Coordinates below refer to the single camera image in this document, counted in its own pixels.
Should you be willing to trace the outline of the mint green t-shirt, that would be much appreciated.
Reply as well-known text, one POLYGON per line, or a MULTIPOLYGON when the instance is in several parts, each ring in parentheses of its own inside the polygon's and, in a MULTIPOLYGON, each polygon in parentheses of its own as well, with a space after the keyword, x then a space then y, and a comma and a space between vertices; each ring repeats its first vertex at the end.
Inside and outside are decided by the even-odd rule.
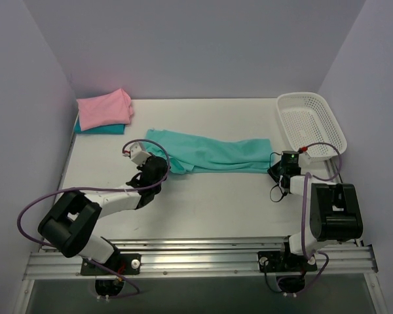
POLYGON ((148 130, 145 149, 165 158, 170 171, 193 173, 266 173, 272 163, 273 149, 269 139, 246 139, 226 142, 168 130, 148 130))

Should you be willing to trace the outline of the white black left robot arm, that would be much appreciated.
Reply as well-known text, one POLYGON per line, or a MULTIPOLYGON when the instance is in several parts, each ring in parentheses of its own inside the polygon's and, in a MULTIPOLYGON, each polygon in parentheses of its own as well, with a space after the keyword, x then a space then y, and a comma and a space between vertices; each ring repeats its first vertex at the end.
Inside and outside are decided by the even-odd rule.
POLYGON ((94 234, 95 225, 99 218, 141 209, 152 202, 161 191, 168 164, 150 154, 137 169, 119 192, 64 192, 39 223, 38 232, 66 258, 79 255, 96 261, 102 273, 114 273, 119 253, 110 241, 94 234))

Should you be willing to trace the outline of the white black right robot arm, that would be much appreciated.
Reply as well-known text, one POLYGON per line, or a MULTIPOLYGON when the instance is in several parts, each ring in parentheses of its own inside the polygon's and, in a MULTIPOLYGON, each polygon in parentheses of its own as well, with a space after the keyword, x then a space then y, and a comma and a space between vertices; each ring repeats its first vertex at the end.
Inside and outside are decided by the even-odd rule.
POLYGON ((301 256, 311 256, 329 244, 343 243, 362 236, 364 226, 353 184, 334 183, 301 174, 299 151, 286 150, 279 161, 267 170, 281 197, 297 195, 301 201, 301 231, 288 238, 288 247, 278 253, 279 265, 292 270, 301 256))

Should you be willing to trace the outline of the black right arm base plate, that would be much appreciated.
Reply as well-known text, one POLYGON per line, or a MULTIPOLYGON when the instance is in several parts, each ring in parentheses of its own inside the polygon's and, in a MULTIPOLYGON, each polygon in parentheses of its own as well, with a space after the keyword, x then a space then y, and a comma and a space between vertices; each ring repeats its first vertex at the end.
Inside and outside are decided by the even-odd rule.
POLYGON ((310 272, 318 269, 316 263, 309 264, 304 256, 280 251, 259 251, 257 253, 260 272, 286 273, 310 272))

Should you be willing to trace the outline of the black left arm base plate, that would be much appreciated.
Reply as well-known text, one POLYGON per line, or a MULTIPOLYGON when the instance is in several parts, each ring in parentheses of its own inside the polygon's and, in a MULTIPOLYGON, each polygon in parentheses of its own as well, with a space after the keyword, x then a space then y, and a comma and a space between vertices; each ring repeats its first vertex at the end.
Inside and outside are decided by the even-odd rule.
MULTIPOLYGON (((119 253, 116 257, 111 257, 105 264, 105 267, 121 273, 122 275, 138 275, 141 268, 141 255, 138 253, 119 253)), ((83 276, 103 276, 111 273, 103 270, 87 259, 83 259, 80 274, 83 276)))

